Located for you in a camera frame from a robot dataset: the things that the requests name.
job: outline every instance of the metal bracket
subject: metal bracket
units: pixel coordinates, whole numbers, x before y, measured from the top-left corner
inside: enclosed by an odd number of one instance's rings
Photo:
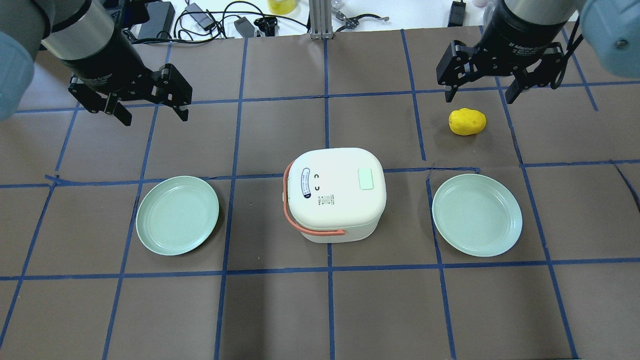
[[[106,98],[90,89],[76,76],[71,77],[68,88],[73,95],[90,113],[103,111],[107,115],[115,116],[125,126],[131,125],[131,113],[120,101],[146,100],[154,104],[162,104],[173,108],[182,121],[187,121],[191,104],[191,85],[184,79],[173,64],[164,64],[158,71],[147,69],[138,75],[129,86],[116,92],[107,94]]]
[[[311,39],[333,38],[330,0],[309,0]]]

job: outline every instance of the light green plate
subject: light green plate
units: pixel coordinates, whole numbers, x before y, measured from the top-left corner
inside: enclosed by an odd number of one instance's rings
[[[204,180],[178,176],[156,185],[140,203],[136,231],[147,249],[179,255],[198,247],[213,231],[220,205]]]
[[[522,212],[513,194],[477,174],[450,178],[433,197],[433,221],[454,248],[473,256],[509,250],[522,232]]]

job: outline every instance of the power adapter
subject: power adapter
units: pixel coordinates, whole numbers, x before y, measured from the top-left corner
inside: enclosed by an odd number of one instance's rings
[[[211,30],[216,25],[213,20],[204,13],[198,5],[196,5],[196,3],[189,4],[189,6],[184,8],[184,10],[187,11],[189,16],[191,16],[193,20],[195,20],[205,31]]]
[[[140,25],[138,38],[169,38],[175,10],[168,1],[147,4],[149,21]]]
[[[454,26],[462,26],[465,21],[465,11],[467,9],[467,4],[465,4],[464,0],[454,1],[451,3],[451,12],[449,13],[449,25],[448,28],[452,28]]]

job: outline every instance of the rice cooker label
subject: rice cooker label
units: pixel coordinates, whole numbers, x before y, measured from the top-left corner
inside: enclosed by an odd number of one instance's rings
[[[311,198],[311,189],[309,188],[309,174],[311,173],[311,170],[309,170],[308,167],[304,168],[302,170],[302,177],[300,179],[300,185],[302,187],[302,195],[304,195],[304,197],[306,199]]]

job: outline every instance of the black cable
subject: black cable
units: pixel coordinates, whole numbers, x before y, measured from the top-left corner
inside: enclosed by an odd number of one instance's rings
[[[238,12],[230,12],[227,11],[228,8],[236,3],[244,3],[244,4],[248,4],[253,6],[254,8],[256,8],[259,12],[249,12],[249,11],[238,11]],[[193,14],[193,13],[204,13],[207,14],[214,22],[214,27],[211,28],[211,30],[206,33],[198,33],[196,31],[192,31],[189,29],[185,29],[184,26],[182,25],[182,18],[185,15],[189,15],[189,14]],[[217,21],[214,18],[213,14],[222,14],[222,19],[220,21]],[[127,36],[127,38],[129,38],[129,40],[132,41],[132,44],[161,44],[161,43],[167,43],[167,42],[176,42],[176,43],[180,43],[180,44],[203,44],[206,42],[210,42],[211,40],[214,40],[215,38],[218,38],[220,36],[222,36],[223,38],[227,38],[227,34],[225,32],[225,26],[224,26],[224,21],[225,19],[229,18],[229,17],[237,17],[238,19],[241,19],[242,17],[239,16],[238,14],[252,14],[252,15],[260,15],[262,17],[267,17],[267,16],[274,16],[280,19],[285,19],[285,20],[289,20],[292,22],[295,22],[297,24],[299,24],[300,26],[303,26],[305,29],[307,28],[307,26],[305,24],[303,24],[302,22],[296,20],[296,19],[292,19],[290,17],[286,17],[286,16],[281,16],[281,15],[272,15],[272,14],[265,14],[264,12],[262,12],[262,10],[254,5],[249,3],[248,1],[242,1],[242,0],[238,0],[238,1],[232,1],[231,3],[229,3],[226,7],[225,10],[221,11],[221,12],[212,12],[209,10],[205,10],[205,11],[201,11],[201,12],[188,12],[186,10],[184,10],[180,15],[178,15],[178,17],[175,19],[175,22],[173,23],[173,38],[169,38],[169,39],[163,39],[163,38],[144,38],[144,39],[137,39],[135,36],[133,36],[133,34],[130,31],[127,30],[123,30],[123,32],[125,33],[125,35]],[[189,40],[183,39],[182,38],[182,34],[185,33],[189,36]],[[200,37],[205,37],[205,36],[210,36],[210,38],[207,39],[203,39],[203,40],[193,40],[193,36],[192,35],[198,35]]]
[[[171,34],[169,33],[169,31],[167,30],[160,30],[158,31],[158,33],[156,34],[156,37],[159,38],[163,33],[166,33],[168,38],[171,38]]]
[[[350,17],[349,20],[351,21],[355,21],[356,23],[358,22],[358,20],[361,20],[365,17],[372,17],[373,19],[382,19],[382,16],[376,15],[374,13],[363,13],[354,17]],[[339,33],[342,30],[348,29],[346,25],[343,25],[339,28],[337,28],[334,33]]]
[[[578,48],[578,45],[580,45],[580,43],[584,39],[582,34],[580,34],[577,38],[575,38],[575,34],[578,32],[579,25],[580,25],[580,17],[578,17],[578,19],[575,21],[575,24],[573,25],[573,29],[571,31],[571,36],[569,37],[569,41],[567,42],[566,53],[562,58],[563,67],[560,70],[560,73],[558,74],[557,79],[551,82],[551,89],[553,90],[559,88],[560,85],[562,85],[562,82],[564,80],[564,75],[566,74],[566,67],[569,63],[569,59],[571,58],[571,55],[573,55],[573,52],[576,50],[576,48]]]
[[[177,35],[175,34],[176,30],[177,30],[177,25],[179,24],[179,22],[182,20],[182,17],[185,15],[189,15],[192,13],[206,13],[206,14],[214,14],[214,13],[223,13],[223,12],[208,12],[208,11],[202,11],[202,12],[182,12],[180,15],[178,15],[178,17],[175,19],[174,25],[173,25],[173,31],[174,31],[174,36],[177,37]],[[300,26],[303,26],[305,29],[307,28],[307,25],[303,24],[302,22],[296,20],[296,19],[292,19],[290,17],[286,17],[286,16],[281,16],[281,15],[273,15],[273,14],[265,14],[265,13],[257,13],[257,12],[225,12],[227,14],[230,15],[234,15],[234,14],[252,14],[252,15],[261,15],[261,16],[274,16],[277,17],[279,19],[285,19],[285,20],[289,20],[292,22],[295,22],[296,24],[299,24]]]

